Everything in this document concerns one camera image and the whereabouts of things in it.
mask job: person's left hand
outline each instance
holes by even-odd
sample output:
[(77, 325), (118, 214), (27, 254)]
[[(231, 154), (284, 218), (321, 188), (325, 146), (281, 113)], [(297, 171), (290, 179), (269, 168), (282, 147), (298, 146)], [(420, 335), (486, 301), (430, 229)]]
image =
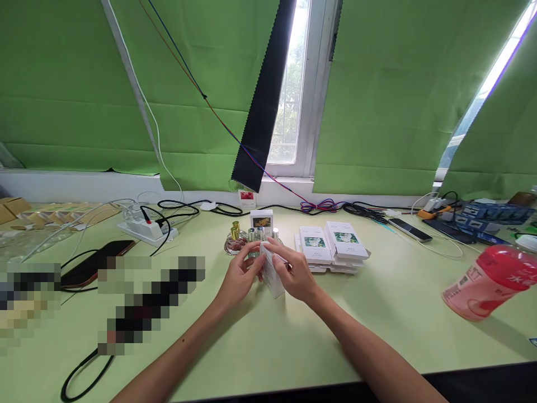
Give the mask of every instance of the person's left hand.
[(250, 288), (252, 288), (256, 276), (258, 276), (259, 281), (263, 281), (261, 269), (263, 263), (265, 263), (266, 256), (247, 259), (250, 252), (259, 251), (260, 244), (261, 241), (247, 243), (233, 258), (225, 274), (222, 286), (214, 298), (215, 303), (231, 309), (245, 298)]

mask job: pixelated area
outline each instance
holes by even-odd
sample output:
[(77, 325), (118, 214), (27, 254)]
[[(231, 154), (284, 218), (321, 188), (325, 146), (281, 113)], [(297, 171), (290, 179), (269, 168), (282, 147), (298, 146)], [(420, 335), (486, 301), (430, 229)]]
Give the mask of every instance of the pixelated area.
[(100, 355), (129, 354), (129, 345), (150, 341), (150, 332), (160, 329), (161, 319), (169, 318), (169, 308), (181, 305), (197, 283), (205, 279), (205, 257), (180, 256), (172, 259), (170, 268), (160, 270), (160, 281), (142, 281), (142, 292), (133, 293), (140, 283), (128, 280), (129, 271), (147, 270), (156, 262), (136, 257), (115, 261), (113, 270), (99, 272), (99, 291), (123, 294), (125, 305), (115, 308), (115, 318), (109, 318), (106, 331), (98, 333)]
[(0, 263), (0, 355), (45, 325), (60, 304), (60, 264)]

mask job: pink plastic bottle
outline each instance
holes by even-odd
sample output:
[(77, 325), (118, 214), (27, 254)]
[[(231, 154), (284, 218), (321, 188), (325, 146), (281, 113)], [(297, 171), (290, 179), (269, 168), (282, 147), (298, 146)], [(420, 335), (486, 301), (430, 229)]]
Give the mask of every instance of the pink plastic bottle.
[(515, 246), (486, 248), (466, 274), (442, 293), (465, 319), (479, 322), (501, 304), (537, 284), (537, 236), (522, 235)]

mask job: hand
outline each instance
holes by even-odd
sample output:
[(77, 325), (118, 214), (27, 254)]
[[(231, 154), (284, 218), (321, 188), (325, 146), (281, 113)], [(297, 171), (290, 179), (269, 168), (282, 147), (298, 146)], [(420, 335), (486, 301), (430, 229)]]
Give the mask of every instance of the hand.
[(231, 309), (245, 298), (250, 288), (252, 288), (256, 276), (259, 281), (263, 281), (261, 268), (265, 263), (266, 256), (247, 259), (250, 252), (259, 251), (260, 243), (261, 241), (247, 243), (233, 258), (225, 274), (220, 291), (214, 298), (216, 304)]
[(309, 270), (308, 262), (304, 254), (296, 252), (278, 241), (268, 238), (270, 244), (265, 244), (265, 248), (274, 252), (290, 264), (290, 268), (284, 264), (276, 255), (272, 256), (272, 264), (280, 276), (280, 280), (285, 290), (296, 299), (309, 303), (315, 298), (320, 288)]

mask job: stack of white boxes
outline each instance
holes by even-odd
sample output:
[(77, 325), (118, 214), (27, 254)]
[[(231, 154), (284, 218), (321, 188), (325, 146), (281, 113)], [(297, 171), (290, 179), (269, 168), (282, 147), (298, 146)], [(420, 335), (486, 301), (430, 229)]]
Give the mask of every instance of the stack of white boxes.
[(295, 243), (315, 273), (330, 269), (335, 273), (356, 274), (371, 256), (349, 223), (327, 221), (324, 231), (321, 227), (300, 227)]

